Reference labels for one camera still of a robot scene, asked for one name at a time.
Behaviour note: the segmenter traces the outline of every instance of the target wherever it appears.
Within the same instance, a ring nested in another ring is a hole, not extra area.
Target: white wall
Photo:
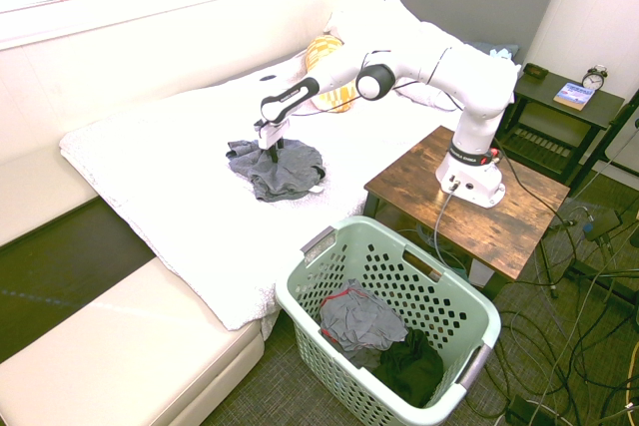
[[[604,90],[630,100],[639,90],[639,0],[552,0],[526,61],[574,80],[581,80],[596,64],[605,65],[609,77]],[[635,132],[638,116],[633,116],[610,146],[609,157],[619,152]],[[634,155],[638,150],[639,136],[617,161],[639,171],[639,158]],[[606,172],[639,189],[636,178],[614,168]]]
[[[0,165],[302,50],[337,0],[217,0],[0,51]]]

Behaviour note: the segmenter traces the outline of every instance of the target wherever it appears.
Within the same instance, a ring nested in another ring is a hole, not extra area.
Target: gray clothing
[[[251,181],[258,200],[300,199],[325,176],[320,152],[298,140],[284,139],[277,163],[257,141],[229,142],[229,148],[231,170]]]
[[[321,331],[338,344],[338,350],[356,366],[368,366],[369,360],[376,361],[366,352],[357,354],[360,350],[384,351],[395,341],[403,341],[408,334],[401,317],[356,279],[347,280],[325,299],[319,316]]]

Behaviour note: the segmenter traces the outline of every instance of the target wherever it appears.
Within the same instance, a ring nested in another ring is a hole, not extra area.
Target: yellow pillow
[[[313,68],[318,64],[320,59],[324,58],[330,53],[341,47],[341,40],[332,35],[322,35],[314,39],[307,48],[307,72],[311,73]],[[336,108],[338,105],[353,100],[357,95],[355,88],[355,81],[344,85],[332,92],[326,92],[325,94],[314,96],[311,101],[318,110],[332,112],[345,112],[347,111],[352,102],[349,102],[341,107]]]

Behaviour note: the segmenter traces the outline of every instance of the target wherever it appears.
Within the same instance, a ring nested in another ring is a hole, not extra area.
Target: white pillow
[[[345,44],[368,36],[384,9],[384,0],[340,0],[324,27],[325,34],[339,38]]]
[[[341,0],[324,32],[338,37],[345,45],[385,49],[398,38],[416,35],[418,28],[419,20],[399,0]]]
[[[433,46],[434,50],[440,50],[443,52],[449,47],[461,45],[459,39],[455,36],[444,32],[439,27],[429,22],[419,22],[419,19],[415,17],[403,5],[401,0],[386,0],[388,10],[392,12],[392,16],[398,20],[402,25],[413,25],[414,22],[418,22],[418,34],[414,36],[415,42],[427,42]],[[408,78],[401,78],[397,80],[396,85],[404,85],[411,81]],[[456,110],[457,107],[452,103],[446,94],[441,90],[436,89],[430,85],[422,84],[420,82],[416,84],[410,84],[406,87],[396,90],[399,94],[410,98],[418,104],[425,105],[427,107],[434,107],[440,110]]]

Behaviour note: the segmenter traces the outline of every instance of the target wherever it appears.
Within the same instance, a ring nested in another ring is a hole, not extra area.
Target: basket handle
[[[420,259],[418,256],[408,251],[408,248],[406,247],[404,247],[404,251],[403,251],[403,255],[401,256],[401,259],[403,259],[405,262],[407,262],[411,266],[414,266],[416,269],[424,273],[435,283],[438,283],[439,280],[441,279],[441,272],[437,271],[435,268],[433,268],[432,266],[427,264],[425,261]]]
[[[488,360],[488,356],[490,356],[491,352],[492,348],[486,343],[475,348],[472,352],[470,361],[466,364],[466,367],[459,375],[459,379],[456,383],[463,386],[463,388],[467,391],[481,372],[481,368],[483,368],[483,365]]]
[[[321,233],[317,234],[311,241],[300,248],[307,263],[310,262],[312,257],[319,255],[334,245],[335,235],[330,236],[334,231],[335,228],[327,226]]]

